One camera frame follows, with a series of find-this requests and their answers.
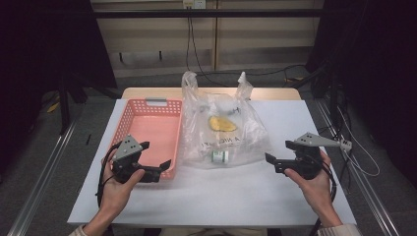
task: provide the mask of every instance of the yellow fruit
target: yellow fruit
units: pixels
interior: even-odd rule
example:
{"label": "yellow fruit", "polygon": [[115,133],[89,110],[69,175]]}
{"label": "yellow fruit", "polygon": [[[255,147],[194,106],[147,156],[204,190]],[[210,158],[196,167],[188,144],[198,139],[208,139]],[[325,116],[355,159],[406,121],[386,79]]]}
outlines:
{"label": "yellow fruit", "polygon": [[231,132],[237,129],[233,122],[223,116],[210,116],[208,119],[209,126],[214,131]]}

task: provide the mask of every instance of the plastic bag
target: plastic bag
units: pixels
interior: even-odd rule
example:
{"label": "plastic bag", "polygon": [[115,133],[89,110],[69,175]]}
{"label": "plastic bag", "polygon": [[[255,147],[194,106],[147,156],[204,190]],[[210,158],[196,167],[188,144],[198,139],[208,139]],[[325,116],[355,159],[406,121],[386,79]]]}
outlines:
{"label": "plastic bag", "polygon": [[196,76],[182,78],[184,163],[219,168],[265,159],[268,132],[248,102],[253,87],[245,72],[234,96],[200,91]]}

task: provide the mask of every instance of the sleeve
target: sleeve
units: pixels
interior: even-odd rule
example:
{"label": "sleeve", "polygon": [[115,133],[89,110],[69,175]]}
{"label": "sleeve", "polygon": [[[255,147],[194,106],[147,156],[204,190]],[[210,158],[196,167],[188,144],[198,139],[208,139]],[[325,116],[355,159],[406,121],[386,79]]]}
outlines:
{"label": "sleeve", "polygon": [[84,225],[80,225],[76,230],[74,230],[69,236],[88,236],[83,231]]}
{"label": "sleeve", "polygon": [[322,228],[318,231],[319,236],[361,236],[362,233],[359,231],[355,224],[343,224],[331,228]]}

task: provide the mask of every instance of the white table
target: white table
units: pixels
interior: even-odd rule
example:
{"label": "white table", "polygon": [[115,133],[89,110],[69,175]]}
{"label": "white table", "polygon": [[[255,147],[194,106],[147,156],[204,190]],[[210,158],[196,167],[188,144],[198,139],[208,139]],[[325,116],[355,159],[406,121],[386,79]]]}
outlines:
{"label": "white table", "polygon": [[[100,160],[110,145],[126,103],[117,100],[86,181],[68,219],[87,223],[97,212],[96,186]],[[302,100],[251,101],[269,131],[271,154],[294,159],[286,140],[306,132],[317,134]],[[180,147],[178,158],[181,159]],[[356,224],[338,186],[334,207],[344,223]],[[137,227],[300,227],[313,225],[317,216],[301,190],[289,178],[276,174],[265,161],[227,169],[203,170],[177,165],[173,180],[138,184],[123,212],[113,221]]]}

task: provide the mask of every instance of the pink plastic basket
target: pink plastic basket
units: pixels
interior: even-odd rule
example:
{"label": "pink plastic basket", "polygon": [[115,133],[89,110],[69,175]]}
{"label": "pink plastic basket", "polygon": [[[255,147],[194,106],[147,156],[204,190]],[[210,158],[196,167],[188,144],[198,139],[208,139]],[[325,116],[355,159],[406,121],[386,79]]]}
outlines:
{"label": "pink plastic basket", "polygon": [[162,98],[129,99],[114,134],[112,144],[128,134],[138,143],[149,141],[142,152],[141,165],[159,166],[171,160],[170,167],[161,173],[161,179],[173,179],[182,118],[182,100]]}

